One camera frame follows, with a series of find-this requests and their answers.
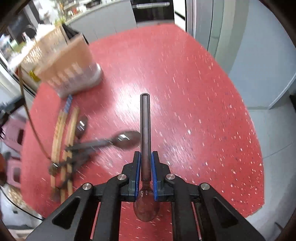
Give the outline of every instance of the silver bolt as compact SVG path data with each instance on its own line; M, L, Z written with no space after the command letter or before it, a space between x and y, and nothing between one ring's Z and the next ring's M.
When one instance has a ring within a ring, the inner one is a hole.
M125 174L119 174L117 176L117 179L120 180L120 181L125 180L126 179L126 175Z
M169 173L169 174L166 175L166 178L169 179L169 180L174 180L175 177L176 176L174 174L171 174L171 173Z
M89 190L91 188L91 184L90 183L84 183L83 186L82 186L82 188L84 190Z
M210 185L207 183L202 183L200 185L200 187L202 188L202 190L209 190L210 189Z

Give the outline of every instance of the triangular cutout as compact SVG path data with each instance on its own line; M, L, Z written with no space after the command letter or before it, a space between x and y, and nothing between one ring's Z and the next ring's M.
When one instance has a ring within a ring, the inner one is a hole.
M213 198L213 204L222 228L238 224L236 217L216 197Z
M71 227L79 203L80 198L75 198L52 220L52 223L64 229L69 229Z

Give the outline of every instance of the tile floor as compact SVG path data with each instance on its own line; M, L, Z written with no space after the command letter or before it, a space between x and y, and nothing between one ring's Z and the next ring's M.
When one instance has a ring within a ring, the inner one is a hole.
M265 204L247 220L273 241L296 208L296 112L288 100L271 110L249 110L261 145Z

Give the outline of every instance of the pink plastic stool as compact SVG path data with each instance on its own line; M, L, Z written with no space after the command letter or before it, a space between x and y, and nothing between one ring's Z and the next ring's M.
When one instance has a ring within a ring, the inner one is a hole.
M9 121L4 125L4 143L16 150L18 153L22 150L22 139L24 135L25 122L20 119L9 119Z
M20 189L20 171L22 162L11 158L7 161L7 183Z

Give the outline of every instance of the speckled red tabletop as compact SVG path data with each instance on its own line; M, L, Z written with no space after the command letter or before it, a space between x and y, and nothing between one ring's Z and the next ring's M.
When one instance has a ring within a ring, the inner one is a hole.
M253 123L231 80L213 57L175 25L138 28L90 45L104 71L99 86L74 96L72 106L87 115L83 140L140 129L140 94L151 101L152 150L172 173L187 182L208 182L244 217L264 203L262 155ZM41 84L30 111L48 153L65 101ZM74 187L99 184L119 174L133 153L103 149L75 176ZM27 125L22 149L22 194L47 217L57 206L50 199L49 161ZM170 206L161 204L149 223L136 219L123 203L120 240L171 240Z

